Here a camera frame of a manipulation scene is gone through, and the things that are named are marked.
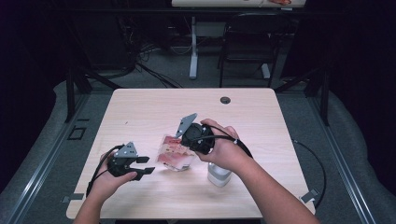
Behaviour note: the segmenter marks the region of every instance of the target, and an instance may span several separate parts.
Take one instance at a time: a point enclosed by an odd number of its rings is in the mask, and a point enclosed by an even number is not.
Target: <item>cable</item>
[[[87,192],[86,192],[86,197],[88,197],[88,195],[89,195],[90,192],[91,192],[91,189],[92,189],[92,186],[93,186],[93,182],[94,182],[100,175],[102,175],[102,174],[104,174],[105,172],[107,172],[107,171],[109,171],[109,170],[111,170],[111,169],[114,168],[114,167],[107,168],[105,171],[103,171],[102,173],[98,174],[100,168],[102,167],[103,162],[105,162],[105,160],[107,159],[108,155],[110,155],[111,152],[114,151],[115,149],[121,149],[123,146],[124,146],[124,145],[116,146],[116,147],[111,148],[111,149],[103,156],[103,158],[99,161],[99,164],[98,164],[98,166],[96,167],[95,172],[93,173],[92,179],[91,179],[90,183],[88,183]]]
[[[248,149],[248,147],[247,147],[241,140],[239,140],[239,139],[237,139],[237,138],[234,138],[234,137],[230,136],[228,133],[224,132],[222,129],[220,129],[220,128],[218,128],[218,127],[211,126],[211,125],[207,125],[207,124],[206,124],[205,126],[206,126],[206,127],[209,127],[209,128],[214,128],[214,129],[216,129],[216,130],[219,130],[220,132],[222,132],[222,133],[224,133],[224,134],[226,134],[226,135],[207,135],[207,136],[201,136],[201,137],[192,139],[192,140],[191,140],[192,142],[198,142],[198,141],[200,141],[200,140],[212,139],[212,138],[215,138],[215,139],[216,139],[216,138],[227,139],[227,140],[232,141],[234,144],[238,145],[239,147],[241,147],[242,150],[244,150],[245,153],[246,153],[250,158],[253,158],[253,156],[251,155],[250,150]]]
[[[317,159],[317,161],[318,161],[318,163],[320,165],[320,168],[321,168],[322,173],[323,173],[323,190],[322,190],[322,193],[320,194],[318,202],[315,204],[315,208],[318,208],[320,206],[320,203],[321,203],[321,201],[323,199],[323,196],[324,196],[324,194],[326,192],[326,187],[327,187],[327,176],[326,176],[326,171],[324,169],[324,165],[321,162],[321,160],[319,159],[319,157],[317,156],[317,154],[315,154],[315,152],[311,148],[309,148],[308,146],[304,145],[303,143],[301,143],[301,142],[299,142],[299,141],[297,141],[295,139],[291,139],[291,141],[293,143],[295,143],[295,144],[298,144],[298,145],[302,146],[306,150],[308,150]]]
[[[172,78],[170,78],[170,77],[168,77],[168,76],[166,76],[164,74],[160,74],[160,73],[154,72],[151,69],[147,68],[142,63],[136,63],[136,65],[139,65],[140,68],[142,68],[143,70],[148,72],[153,77],[158,78],[161,81],[161,83],[165,86],[165,88],[167,88],[167,85],[172,87],[172,88],[183,88],[178,82],[176,82]]]

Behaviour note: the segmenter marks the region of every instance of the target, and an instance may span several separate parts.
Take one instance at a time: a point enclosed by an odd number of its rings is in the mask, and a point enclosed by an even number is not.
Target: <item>human hand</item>
[[[119,177],[115,177],[109,171],[107,171],[107,163],[109,158],[113,157],[115,152],[112,152],[102,163],[101,168],[99,169],[98,176],[93,182],[91,192],[89,194],[89,198],[93,198],[99,203],[104,203],[111,195],[113,195],[116,190],[123,184],[131,181],[137,176],[137,172],[131,172],[126,175],[122,175]]]
[[[204,119],[201,121],[201,123],[216,127],[220,130],[223,130],[231,137],[239,139],[236,130],[231,126],[224,128],[212,119]],[[212,132],[214,135],[225,135],[223,132],[217,130],[216,128],[212,128]],[[204,155],[200,152],[197,152],[197,155],[201,159],[201,161],[213,162],[217,166],[226,170],[230,170],[232,172],[236,172],[238,168],[243,167],[243,164],[246,160],[252,160],[247,155],[247,153],[242,150],[241,147],[236,145],[233,141],[222,138],[217,138],[215,140],[215,145],[209,154]]]

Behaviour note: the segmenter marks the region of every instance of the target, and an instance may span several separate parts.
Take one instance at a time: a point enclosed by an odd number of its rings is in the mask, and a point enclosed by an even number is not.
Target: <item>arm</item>
[[[98,174],[107,170],[107,160],[102,164]],[[109,172],[104,172],[94,182],[90,195],[85,199],[78,211],[73,223],[99,223],[100,211],[104,202],[113,195],[119,186],[127,183],[136,177],[136,172],[131,172],[123,176],[114,177]]]
[[[211,119],[205,119],[202,123],[218,127],[230,136],[238,138],[232,127],[223,128]],[[222,134],[216,129],[212,131],[214,134]],[[215,146],[209,154],[197,154],[202,161],[213,162],[238,175],[267,223],[318,223],[305,205],[232,141],[216,139]]]

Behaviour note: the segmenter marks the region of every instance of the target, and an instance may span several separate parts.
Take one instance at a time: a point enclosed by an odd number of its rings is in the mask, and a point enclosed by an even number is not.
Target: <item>desk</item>
[[[220,98],[228,96],[224,105]],[[165,134],[175,134],[182,117],[197,113],[235,127],[255,160],[296,197],[308,192],[288,129],[271,89],[120,89],[114,91],[75,193],[85,193],[100,156],[112,147],[134,141],[151,175],[127,183],[109,198],[101,218],[182,219],[262,217],[235,174],[223,188],[207,179],[207,163],[194,159],[191,168],[174,172],[156,162]],[[71,201],[67,216],[75,218],[83,200]],[[306,206],[315,213],[314,205]]]
[[[172,0],[173,7],[304,7],[305,0],[291,0],[285,6],[269,0]]]
[[[285,6],[280,4],[272,3],[269,0],[172,0],[172,7],[283,7],[287,9],[292,9],[293,7],[304,7],[305,0],[291,0],[291,3]],[[198,67],[198,52],[196,36],[198,32],[196,31],[196,20],[192,17],[191,21],[191,65],[190,65],[190,79],[197,78],[197,67]],[[267,64],[262,67],[262,73],[264,78],[269,77],[269,70]]]

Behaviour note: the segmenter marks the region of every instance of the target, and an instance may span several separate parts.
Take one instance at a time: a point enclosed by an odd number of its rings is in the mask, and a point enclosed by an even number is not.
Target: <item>wrist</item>
[[[249,170],[250,164],[255,163],[255,161],[246,156],[246,157],[241,157],[238,159],[238,162],[235,162],[233,165],[233,168],[231,169],[232,172],[234,172],[236,175],[242,175],[246,170]]]
[[[95,194],[94,192],[90,193],[90,195],[85,199],[88,203],[92,204],[100,204],[105,203],[106,199],[103,198],[100,194]]]

